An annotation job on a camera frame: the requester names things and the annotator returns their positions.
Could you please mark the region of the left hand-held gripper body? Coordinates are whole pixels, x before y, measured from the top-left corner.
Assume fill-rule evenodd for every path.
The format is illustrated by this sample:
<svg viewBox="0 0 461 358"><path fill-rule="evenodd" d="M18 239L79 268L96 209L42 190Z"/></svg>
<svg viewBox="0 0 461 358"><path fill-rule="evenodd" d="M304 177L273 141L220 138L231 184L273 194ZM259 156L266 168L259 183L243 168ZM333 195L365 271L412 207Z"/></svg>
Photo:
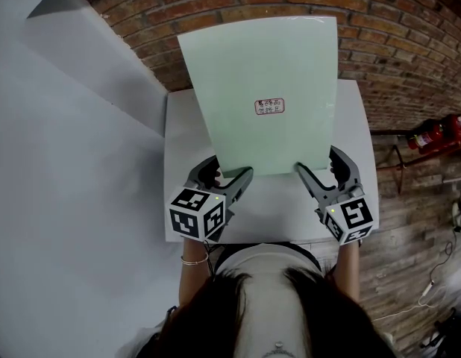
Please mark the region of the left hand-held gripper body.
<svg viewBox="0 0 461 358"><path fill-rule="evenodd" d="M217 243L231 217L229 206L236 195L237 185L234 182L207 189L188 180L169 199L172 232L195 241Z"/></svg>

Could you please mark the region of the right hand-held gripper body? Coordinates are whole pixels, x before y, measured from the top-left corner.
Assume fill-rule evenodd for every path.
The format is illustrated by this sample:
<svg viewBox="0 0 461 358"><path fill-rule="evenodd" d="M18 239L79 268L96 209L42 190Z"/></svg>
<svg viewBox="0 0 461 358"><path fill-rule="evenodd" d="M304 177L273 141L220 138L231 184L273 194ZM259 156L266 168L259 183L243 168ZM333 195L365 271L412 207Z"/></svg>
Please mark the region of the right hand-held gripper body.
<svg viewBox="0 0 461 358"><path fill-rule="evenodd" d="M374 218L361 184L342 192L335 188L316 198L321 223L340 245L356 242L371 233Z"/></svg>

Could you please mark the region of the pale green sheet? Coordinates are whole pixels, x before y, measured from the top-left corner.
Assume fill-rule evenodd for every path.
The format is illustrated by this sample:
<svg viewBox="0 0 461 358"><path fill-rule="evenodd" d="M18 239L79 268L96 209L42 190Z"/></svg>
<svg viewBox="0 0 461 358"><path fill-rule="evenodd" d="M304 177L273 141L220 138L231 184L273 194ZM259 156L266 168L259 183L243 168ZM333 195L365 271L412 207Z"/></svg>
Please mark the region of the pale green sheet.
<svg viewBox="0 0 461 358"><path fill-rule="evenodd" d="M336 106L337 23L282 16L178 38L222 172L255 175L328 165Z"/></svg>

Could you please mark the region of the person's left forearm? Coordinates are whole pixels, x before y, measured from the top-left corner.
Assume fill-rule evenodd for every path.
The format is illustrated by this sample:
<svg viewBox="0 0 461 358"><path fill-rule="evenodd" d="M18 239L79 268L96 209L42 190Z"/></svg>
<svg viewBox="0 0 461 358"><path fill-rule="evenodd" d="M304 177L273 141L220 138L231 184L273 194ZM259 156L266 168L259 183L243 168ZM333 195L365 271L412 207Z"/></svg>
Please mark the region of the person's left forearm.
<svg viewBox="0 0 461 358"><path fill-rule="evenodd" d="M184 240L178 293L180 307L188 304L210 277L208 260L209 255L202 242Z"/></svg>

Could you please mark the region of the person's right forearm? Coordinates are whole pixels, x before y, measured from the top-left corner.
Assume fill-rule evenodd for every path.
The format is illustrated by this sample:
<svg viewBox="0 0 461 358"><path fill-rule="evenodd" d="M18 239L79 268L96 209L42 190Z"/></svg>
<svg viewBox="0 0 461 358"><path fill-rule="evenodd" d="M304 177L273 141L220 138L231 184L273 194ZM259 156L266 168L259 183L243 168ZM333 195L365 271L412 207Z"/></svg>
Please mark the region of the person's right forearm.
<svg viewBox="0 0 461 358"><path fill-rule="evenodd" d="M339 248L333 279L340 291L354 301L359 301L360 245L358 242L351 242Z"/></svg>

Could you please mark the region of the white table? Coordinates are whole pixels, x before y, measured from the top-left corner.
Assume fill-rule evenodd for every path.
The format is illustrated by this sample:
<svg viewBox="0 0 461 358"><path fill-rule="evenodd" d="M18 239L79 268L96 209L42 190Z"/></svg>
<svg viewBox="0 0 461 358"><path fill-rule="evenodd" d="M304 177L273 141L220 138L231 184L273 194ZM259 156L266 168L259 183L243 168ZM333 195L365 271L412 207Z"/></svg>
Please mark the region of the white table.
<svg viewBox="0 0 461 358"><path fill-rule="evenodd" d="M337 82L332 144L358 166L366 202L379 219L377 173L371 135L356 81ZM167 97L164 198L186 182L192 168L213 156L207 128L193 90ZM331 236L310 197L295 174L256 176L242 197L231 206L234 215L224 229L222 243L312 242Z"/></svg>

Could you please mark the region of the wooden coat rack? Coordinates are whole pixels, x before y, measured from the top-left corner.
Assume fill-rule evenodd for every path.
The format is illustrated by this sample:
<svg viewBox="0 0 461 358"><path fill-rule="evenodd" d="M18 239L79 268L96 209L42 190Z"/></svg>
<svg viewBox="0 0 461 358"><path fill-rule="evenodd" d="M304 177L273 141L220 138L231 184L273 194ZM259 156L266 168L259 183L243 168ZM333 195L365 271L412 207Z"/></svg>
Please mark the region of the wooden coat rack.
<svg viewBox="0 0 461 358"><path fill-rule="evenodd" d="M386 157L380 162L376 163L376 170L378 172L398 172L396 186L398 194L400 195L403 188L405 171L413 166L425 163L428 160L439 159L448 154L461 151L461 142L456 142L446 148L431 151L429 154L422 155L413 160L405 161L401 156L400 149L397 145L393 145Z"/></svg>

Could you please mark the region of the red fire extinguisher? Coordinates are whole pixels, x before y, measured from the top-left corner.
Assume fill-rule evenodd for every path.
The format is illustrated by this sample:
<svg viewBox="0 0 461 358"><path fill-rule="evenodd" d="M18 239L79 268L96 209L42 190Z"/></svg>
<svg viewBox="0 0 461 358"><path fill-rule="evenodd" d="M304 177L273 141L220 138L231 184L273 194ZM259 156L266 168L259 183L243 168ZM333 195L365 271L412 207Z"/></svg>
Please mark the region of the red fire extinguisher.
<svg viewBox="0 0 461 358"><path fill-rule="evenodd" d="M454 137L454 126L448 120L427 119L407 135L407 145L421 154L446 146Z"/></svg>

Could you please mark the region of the person's white shirt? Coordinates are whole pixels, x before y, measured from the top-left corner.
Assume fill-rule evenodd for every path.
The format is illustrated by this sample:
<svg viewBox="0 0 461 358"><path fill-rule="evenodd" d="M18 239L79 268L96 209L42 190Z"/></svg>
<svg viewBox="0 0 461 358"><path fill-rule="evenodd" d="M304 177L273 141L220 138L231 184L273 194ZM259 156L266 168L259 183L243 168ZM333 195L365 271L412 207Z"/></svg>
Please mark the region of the person's white shirt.
<svg viewBox="0 0 461 358"><path fill-rule="evenodd" d="M335 266L288 242L226 246L186 305L123 347L125 358L396 358Z"/></svg>

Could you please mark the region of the black metal stand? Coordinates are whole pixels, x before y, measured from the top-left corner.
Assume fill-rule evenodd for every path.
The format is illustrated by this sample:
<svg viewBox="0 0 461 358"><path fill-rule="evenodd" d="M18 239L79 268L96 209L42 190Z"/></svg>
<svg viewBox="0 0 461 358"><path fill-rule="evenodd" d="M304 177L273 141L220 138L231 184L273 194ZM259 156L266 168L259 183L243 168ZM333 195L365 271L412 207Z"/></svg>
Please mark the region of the black metal stand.
<svg viewBox="0 0 461 358"><path fill-rule="evenodd" d="M428 343L421 343L421 349L437 348L434 358L461 358L461 310L451 308L451 314L444 321L435 321L437 335L431 335Z"/></svg>

